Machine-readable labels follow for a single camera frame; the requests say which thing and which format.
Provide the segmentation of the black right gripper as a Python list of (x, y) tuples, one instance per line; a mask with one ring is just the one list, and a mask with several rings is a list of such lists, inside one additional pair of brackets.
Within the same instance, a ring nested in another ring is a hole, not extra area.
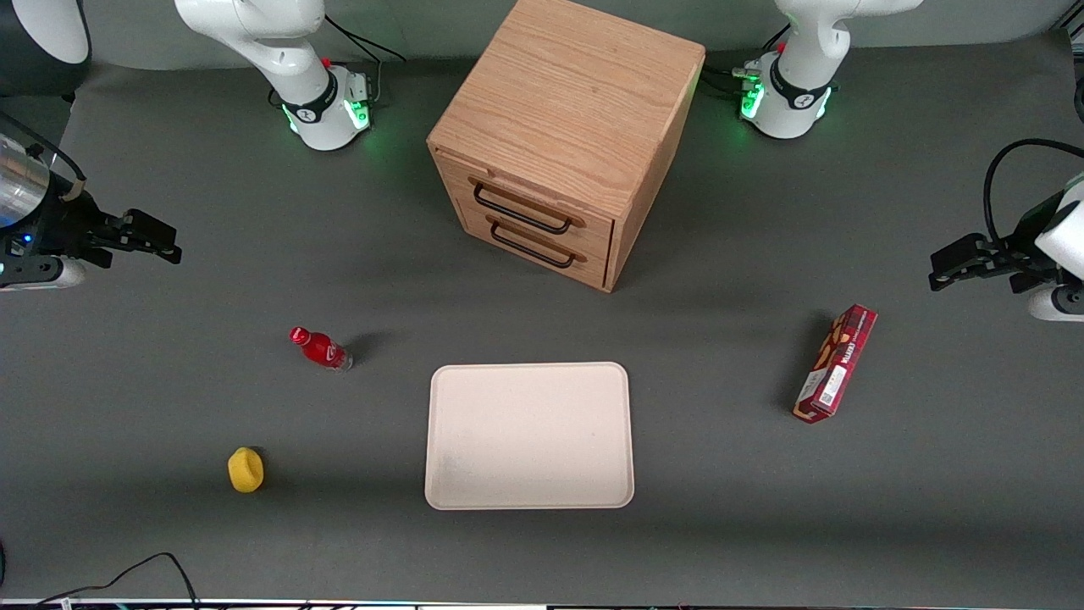
[(113, 251), (152, 254), (171, 265), (181, 263), (175, 228), (139, 209), (120, 217), (104, 213), (85, 192), (73, 202), (62, 200), (69, 189), (69, 181), (52, 181), (30, 216), (3, 228), (3, 254), (20, 246), (25, 254), (63, 256), (100, 268), (112, 267)]

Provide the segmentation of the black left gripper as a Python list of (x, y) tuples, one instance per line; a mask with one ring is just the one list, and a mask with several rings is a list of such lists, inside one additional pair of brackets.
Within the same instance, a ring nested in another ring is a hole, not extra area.
[(962, 280), (986, 280), (1005, 275), (1006, 265), (1010, 273), (1009, 285), (1016, 295), (1029, 293), (1040, 286), (1070, 283), (1069, 271), (1055, 263), (1035, 244), (1058, 212), (1062, 197), (1064, 191), (1058, 191), (1025, 212), (1014, 232), (1001, 241), (1001, 254), (985, 236), (965, 235), (930, 255), (932, 271), (928, 275), (929, 288), (938, 293)]

